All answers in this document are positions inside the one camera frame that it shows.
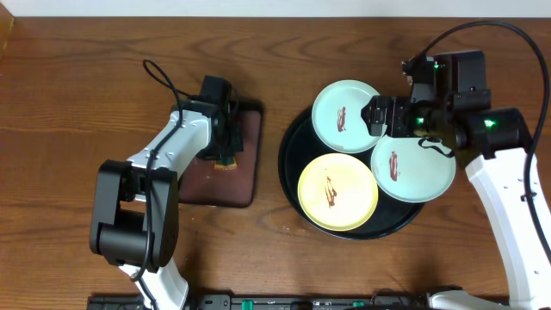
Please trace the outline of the green yellow sponge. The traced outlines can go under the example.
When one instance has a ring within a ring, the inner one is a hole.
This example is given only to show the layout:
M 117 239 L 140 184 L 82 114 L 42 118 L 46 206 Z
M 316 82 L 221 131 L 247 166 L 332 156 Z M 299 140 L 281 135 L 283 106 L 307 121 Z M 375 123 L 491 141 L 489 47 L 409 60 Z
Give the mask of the green yellow sponge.
M 237 159 L 235 157 L 223 157 L 214 163 L 216 170 L 234 170 L 237 168 Z

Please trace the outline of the light green plate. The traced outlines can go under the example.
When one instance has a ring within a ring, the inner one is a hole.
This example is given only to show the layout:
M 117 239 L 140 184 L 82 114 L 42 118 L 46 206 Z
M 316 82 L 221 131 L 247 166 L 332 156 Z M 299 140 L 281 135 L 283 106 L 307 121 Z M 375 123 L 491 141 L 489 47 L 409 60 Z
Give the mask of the light green plate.
M 447 158 L 450 149 L 417 138 L 385 136 L 376 144 L 370 167 L 379 187 L 402 202 L 427 202 L 442 195 L 455 178 L 456 162 Z
M 312 108 L 313 128 L 319 139 L 337 152 L 353 154 L 373 148 L 381 136 L 369 134 L 361 112 L 379 94 L 371 85 L 357 80 L 340 80 L 326 86 Z

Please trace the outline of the yellow plate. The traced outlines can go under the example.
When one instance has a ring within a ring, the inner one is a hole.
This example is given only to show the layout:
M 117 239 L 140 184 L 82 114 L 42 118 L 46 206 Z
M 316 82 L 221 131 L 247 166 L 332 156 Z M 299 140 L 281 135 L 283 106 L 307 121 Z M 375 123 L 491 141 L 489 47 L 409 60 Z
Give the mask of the yellow plate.
M 302 211 L 324 229 L 345 232 L 365 224 L 379 200 L 373 172 L 358 158 L 327 153 L 301 172 L 297 196 Z

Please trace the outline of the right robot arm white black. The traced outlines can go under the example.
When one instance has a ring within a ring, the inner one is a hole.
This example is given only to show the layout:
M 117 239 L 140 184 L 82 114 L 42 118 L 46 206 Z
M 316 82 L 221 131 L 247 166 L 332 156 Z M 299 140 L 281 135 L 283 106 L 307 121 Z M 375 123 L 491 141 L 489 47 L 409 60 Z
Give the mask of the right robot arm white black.
M 411 94 L 374 96 L 361 112 L 368 132 L 446 146 L 443 156 L 465 169 L 486 210 L 505 267 L 507 307 L 548 309 L 550 210 L 522 114 L 491 107 L 481 51 L 414 57 L 402 66 Z

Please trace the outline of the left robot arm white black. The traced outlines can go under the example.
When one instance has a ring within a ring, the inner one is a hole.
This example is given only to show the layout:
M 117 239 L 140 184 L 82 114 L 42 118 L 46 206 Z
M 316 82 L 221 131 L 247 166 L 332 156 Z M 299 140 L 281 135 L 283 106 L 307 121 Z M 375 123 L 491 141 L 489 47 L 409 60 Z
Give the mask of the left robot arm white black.
M 179 100 L 146 147 L 125 161 L 108 159 L 98 170 L 90 249 L 130 276 L 148 309 L 182 309 L 186 303 L 189 285 L 173 259 L 178 182 L 195 158 L 242 152 L 238 109 L 236 101 Z

